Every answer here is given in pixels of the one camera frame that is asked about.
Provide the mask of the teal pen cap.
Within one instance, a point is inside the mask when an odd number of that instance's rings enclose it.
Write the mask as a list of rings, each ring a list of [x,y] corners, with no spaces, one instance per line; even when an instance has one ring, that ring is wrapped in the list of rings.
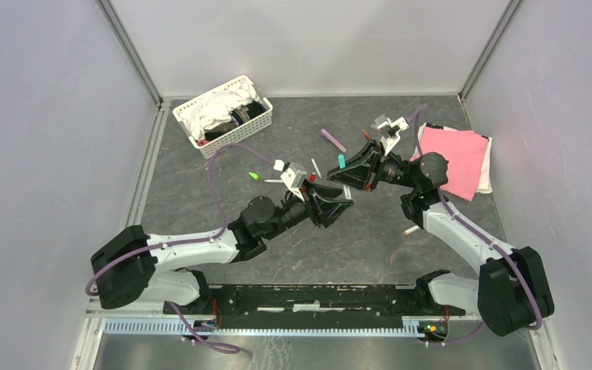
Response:
[[[345,156],[343,154],[338,154],[338,166],[340,169],[346,167]]]

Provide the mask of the purple pen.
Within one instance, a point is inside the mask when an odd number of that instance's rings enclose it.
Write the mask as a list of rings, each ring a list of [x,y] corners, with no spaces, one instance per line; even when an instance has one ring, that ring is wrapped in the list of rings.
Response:
[[[345,146],[339,140],[337,140],[333,135],[331,135],[326,129],[321,129],[320,132],[321,132],[321,135],[326,140],[328,140],[330,143],[332,143],[342,153],[347,152],[347,149],[345,148]]]

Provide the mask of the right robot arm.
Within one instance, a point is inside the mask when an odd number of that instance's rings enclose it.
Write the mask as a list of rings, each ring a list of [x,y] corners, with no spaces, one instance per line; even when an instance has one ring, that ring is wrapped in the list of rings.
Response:
[[[416,308],[433,315],[452,306],[481,317],[495,335],[522,328],[538,330],[554,313],[554,302],[540,254],[516,248],[488,234],[465,217],[442,193],[448,163],[434,152],[404,160],[369,140],[353,157],[328,171],[330,181],[370,192],[380,183],[410,188],[400,197],[405,217],[450,246],[477,274],[475,279],[438,270],[419,278]]]

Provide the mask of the teal white marker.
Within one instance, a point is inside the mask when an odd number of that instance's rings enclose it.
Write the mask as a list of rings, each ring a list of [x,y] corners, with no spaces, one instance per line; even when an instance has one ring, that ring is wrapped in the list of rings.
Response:
[[[347,200],[351,200],[352,199],[352,193],[351,193],[350,187],[347,186],[347,185],[344,185],[343,186],[343,191],[344,191],[345,198]]]

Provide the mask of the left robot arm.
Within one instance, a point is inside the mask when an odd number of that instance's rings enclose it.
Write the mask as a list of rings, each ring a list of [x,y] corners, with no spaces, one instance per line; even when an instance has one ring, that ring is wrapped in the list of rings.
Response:
[[[240,216],[220,229],[195,234],[148,234],[140,224],[120,231],[91,258],[93,277],[86,293],[101,308],[123,308],[135,301],[170,301],[193,314],[211,304],[202,264],[249,261],[266,251],[269,240],[309,220],[330,227],[353,200],[341,188],[305,182],[298,194],[288,191],[280,203],[253,198]]]

